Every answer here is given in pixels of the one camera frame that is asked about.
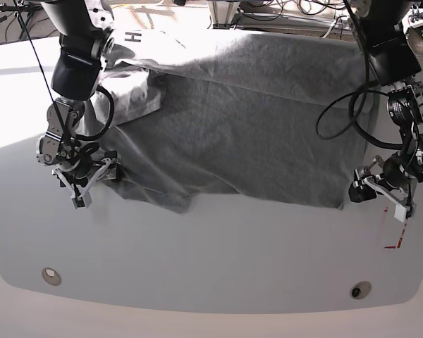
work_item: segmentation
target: gray fabric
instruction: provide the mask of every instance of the gray fabric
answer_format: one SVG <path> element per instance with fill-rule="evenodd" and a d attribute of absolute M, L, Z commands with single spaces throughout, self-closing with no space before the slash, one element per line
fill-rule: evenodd
<path fill-rule="evenodd" d="M 116 112 L 100 145 L 119 152 L 124 172 L 110 188 L 179 213 L 198 193 L 342 206 L 365 142 L 352 130 L 324 142 L 314 123 L 363 82 L 355 45 L 231 31 L 141 40 L 118 41 L 102 82 Z M 107 111 L 96 95 L 82 132 L 100 130 Z M 347 122 L 345 108 L 332 108 L 321 132 Z"/>

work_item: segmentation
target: gray cloth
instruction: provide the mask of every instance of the gray cloth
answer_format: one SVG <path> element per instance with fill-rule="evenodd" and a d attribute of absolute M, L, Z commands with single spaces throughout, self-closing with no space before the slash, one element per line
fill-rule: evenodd
<path fill-rule="evenodd" d="M 119 152 L 124 173 L 110 188 L 179 213 L 198 193 L 342 206 L 365 142 L 352 130 L 322 141 L 314 124 L 363 83 L 355 45 L 251 32 L 141 33 L 141 42 L 118 39 L 102 82 L 116 112 L 99 143 Z M 372 106 L 370 98 L 364 110 Z M 107 112 L 96 95 L 81 131 L 100 130 Z M 368 121 L 362 114 L 361 126 Z M 347 123 L 341 104 L 320 130 Z"/>

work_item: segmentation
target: white table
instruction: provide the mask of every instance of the white table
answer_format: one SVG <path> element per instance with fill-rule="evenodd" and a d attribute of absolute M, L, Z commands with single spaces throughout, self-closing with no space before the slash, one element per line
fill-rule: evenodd
<path fill-rule="evenodd" d="M 35 44 L 50 70 L 56 39 Z M 422 281 L 423 184 L 399 249 L 385 249 L 404 226 L 381 198 L 338 211 L 203 195 L 176 215 L 96 187 L 92 206 L 74 211 L 35 159 L 49 103 L 29 44 L 0 46 L 0 273 L 15 287 L 159 310 L 299 313 L 402 303 Z M 384 107 L 374 134 L 397 142 Z M 42 279 L 46 267 L 60 286 Z M 364 280 L 371 294 L 351 299 Z"/>

